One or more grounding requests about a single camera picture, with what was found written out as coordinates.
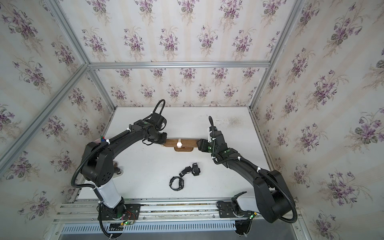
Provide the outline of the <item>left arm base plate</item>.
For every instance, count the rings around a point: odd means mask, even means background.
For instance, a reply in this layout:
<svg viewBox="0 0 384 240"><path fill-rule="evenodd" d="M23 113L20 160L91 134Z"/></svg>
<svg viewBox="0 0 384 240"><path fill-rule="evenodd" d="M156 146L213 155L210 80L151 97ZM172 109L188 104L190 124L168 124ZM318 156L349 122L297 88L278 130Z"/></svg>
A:
<svg viewBox="0 0 384 240"><path fill-rule="evenodd" d="M124 204L117 205L115 208L108 208L104 204L99 204L98 210L98 220L101 221L127 221L127 220L137 220L140 214L140 204Z"/></svg>

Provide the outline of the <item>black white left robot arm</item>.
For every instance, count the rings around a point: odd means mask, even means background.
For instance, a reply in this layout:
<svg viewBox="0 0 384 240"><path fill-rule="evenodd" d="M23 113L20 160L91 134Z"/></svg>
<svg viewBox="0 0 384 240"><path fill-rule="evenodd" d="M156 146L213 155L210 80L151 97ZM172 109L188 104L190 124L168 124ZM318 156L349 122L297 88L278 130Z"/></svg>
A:
<svg viewBox="0 0 384 240"><path fill-rule="evenodd" d="M150 118L136 121L115 137L86 146L79 173L87 183L80 187L90 188L96 194L99 221L123 219L127 211L124 197L114 182L114 177L124 170L124 167L119 167L123 159L121 154L127 154L128 148L138 142L164 144L167 140L167 133L163 132L166 124L164 117L153 114Z"/></svg>

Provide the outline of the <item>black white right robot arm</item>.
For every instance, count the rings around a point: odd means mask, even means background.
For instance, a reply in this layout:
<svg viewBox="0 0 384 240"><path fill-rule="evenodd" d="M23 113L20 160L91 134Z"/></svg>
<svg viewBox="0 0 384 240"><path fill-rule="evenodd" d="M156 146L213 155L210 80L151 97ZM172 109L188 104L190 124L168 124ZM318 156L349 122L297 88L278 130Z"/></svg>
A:
<svg viewBox="0 0 384 240"><path fill-rule="evenodd" d="M279 171L263 169L245 159L237 150L228 147L224 135L216 127L210 127L209 138L198 140L197 147L201 152L210 153L216 165L235 171L253 186L253 196L241 192L232 197L235 215L255 212L269 223L297 221L296 203Z"/></svg>

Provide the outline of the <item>dark grey strap watch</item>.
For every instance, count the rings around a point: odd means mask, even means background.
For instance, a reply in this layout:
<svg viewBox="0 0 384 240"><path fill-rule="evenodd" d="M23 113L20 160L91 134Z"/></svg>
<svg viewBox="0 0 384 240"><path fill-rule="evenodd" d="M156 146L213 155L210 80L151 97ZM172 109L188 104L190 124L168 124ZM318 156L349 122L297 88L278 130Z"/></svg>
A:
<svg viewBox="0 0 384 240"><path fill-rule="evenodd" d="M189 174L192 172L192 167L188 166L188 167L185 167L180 173L179 173L179 177L182 178L184 177L186 174Z"/></svg>

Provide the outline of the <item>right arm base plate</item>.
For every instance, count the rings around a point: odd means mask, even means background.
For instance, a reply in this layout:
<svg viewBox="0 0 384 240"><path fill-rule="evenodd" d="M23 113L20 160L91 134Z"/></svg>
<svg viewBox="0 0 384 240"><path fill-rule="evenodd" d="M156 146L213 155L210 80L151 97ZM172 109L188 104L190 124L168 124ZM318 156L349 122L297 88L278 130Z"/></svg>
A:
<svg viewBox="0 0 384 240"><path fill-rule="evenodd" d="M217 201L216 206L219 211L219 217L221 219L226 218L242 218L244 215L237 215L235 214L232 203L231 202L224 202L224 201Z"/></svg>

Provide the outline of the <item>brown wooden watch stand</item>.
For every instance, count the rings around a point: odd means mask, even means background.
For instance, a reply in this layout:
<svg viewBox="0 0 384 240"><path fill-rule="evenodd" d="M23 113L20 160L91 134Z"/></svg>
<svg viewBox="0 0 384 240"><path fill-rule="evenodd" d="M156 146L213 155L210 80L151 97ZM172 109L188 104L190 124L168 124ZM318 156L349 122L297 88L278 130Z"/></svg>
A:
<svg viewBox="0 0 384 240"><path fill-rule="evenodd" d="M196 149L197 141L198 139L181 139L183 146L178 149L177 148L177 142L178 139L167 139L167 141L163 144L164 147L172 148L176 152L192 152L194 149Z"/></svg>

